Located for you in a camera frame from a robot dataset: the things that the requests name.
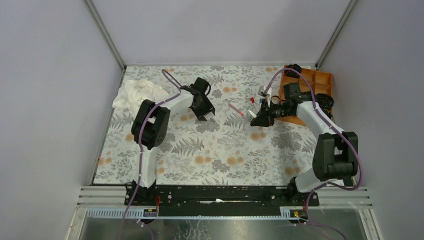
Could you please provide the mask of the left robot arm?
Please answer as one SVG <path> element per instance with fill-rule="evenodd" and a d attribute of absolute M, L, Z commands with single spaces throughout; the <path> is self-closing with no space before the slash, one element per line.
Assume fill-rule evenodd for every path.
<path fill-rule="evenodd" d="M 211 85 L 198 77 L 194 83 L 177 86 L 174 96 L 154 102 L 144 100 L 131 127 L 135 143 L 140 147 L 136 175 L 131 187 L 134 199 L 148 206 L 155 200 L 156 159 L 159 146 L 167 135 L 170 117 L 183 109 L 190 109 L 198 121 L 206 121 L 206 115 L 215 114 L 208 99 Z"/>

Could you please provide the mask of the pink red pen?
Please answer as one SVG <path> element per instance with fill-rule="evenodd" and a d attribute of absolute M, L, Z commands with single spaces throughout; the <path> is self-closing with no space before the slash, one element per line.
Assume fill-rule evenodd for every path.
<path fill-rule="evenodd" d="M 231 104 L 230 102 L 227 104 L 231 109 L 233 109 L 235 112 L 237 112 L 238 114 L 240 114 L 241 116 L 244 116 L 244 113 L 241 112 L 238 108 L 236 108 L 233 104 Z"/>

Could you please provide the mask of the white pen grey cap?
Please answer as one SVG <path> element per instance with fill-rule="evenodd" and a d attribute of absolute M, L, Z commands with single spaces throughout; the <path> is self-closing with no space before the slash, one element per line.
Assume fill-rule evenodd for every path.
<path fill-rule="evenodd" d="M 251 110 L 248 110 L 248 113 L 253 119 L 257 117 L 257 115 L 254 112 L 252 112 Z"/>

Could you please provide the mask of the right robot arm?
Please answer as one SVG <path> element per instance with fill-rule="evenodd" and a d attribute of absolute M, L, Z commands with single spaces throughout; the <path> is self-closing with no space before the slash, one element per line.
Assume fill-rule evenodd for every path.
<path fill-rule="evenodd" d="M 268 86 L 261 86 L 260 108 L 250 121 L 252 127 L 271 127 L 283 117 L 298 117 L 316 138 L 312 167 L 287 185 L 286 198 L 293 206 L 301 205 L 307 194 L 321 185 L 335 185 L 334 180 L 354 177 L 359 170 L 358 136 L 337 126 L 322 110 L 320 94 L 301 91 L 298 83 L 283 86 L 285 100 L 272 103 Z"/>

